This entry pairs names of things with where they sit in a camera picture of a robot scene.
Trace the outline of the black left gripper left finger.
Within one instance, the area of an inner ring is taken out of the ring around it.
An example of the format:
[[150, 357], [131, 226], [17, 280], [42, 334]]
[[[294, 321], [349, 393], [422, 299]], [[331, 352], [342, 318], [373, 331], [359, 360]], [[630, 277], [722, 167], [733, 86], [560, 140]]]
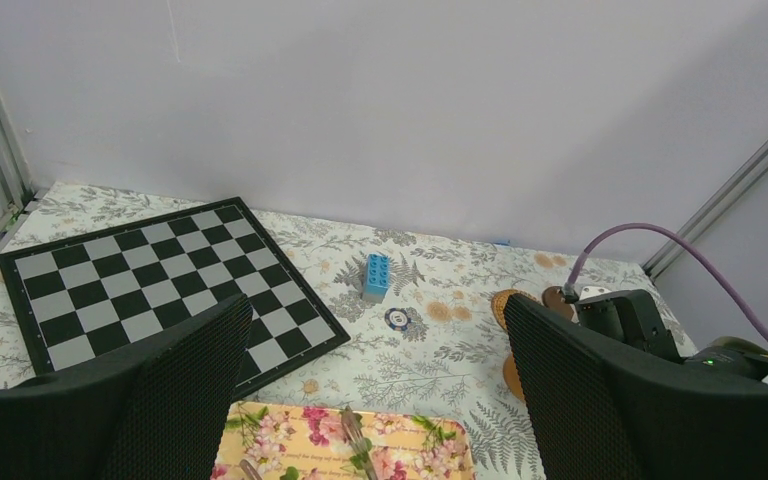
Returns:
[[209, 478], [252, 320], [238, 294], [0, 389], [0, 479]]

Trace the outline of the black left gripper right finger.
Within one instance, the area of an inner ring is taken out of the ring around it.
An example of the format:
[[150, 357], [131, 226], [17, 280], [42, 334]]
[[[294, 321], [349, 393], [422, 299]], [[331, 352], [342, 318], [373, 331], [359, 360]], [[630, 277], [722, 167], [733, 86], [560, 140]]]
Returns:
[[515, 294], [512, 356], [550, 479], [768, 479], [768, 384], [669, 361]]

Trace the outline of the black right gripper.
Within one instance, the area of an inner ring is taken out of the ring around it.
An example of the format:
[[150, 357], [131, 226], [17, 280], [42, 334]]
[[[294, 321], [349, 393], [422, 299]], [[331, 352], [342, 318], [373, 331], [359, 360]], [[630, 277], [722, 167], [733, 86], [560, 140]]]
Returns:
[[622, 290], [579, 300], [580, 325], [672, 363], [681, 363], [674, 337], [648, 291]]

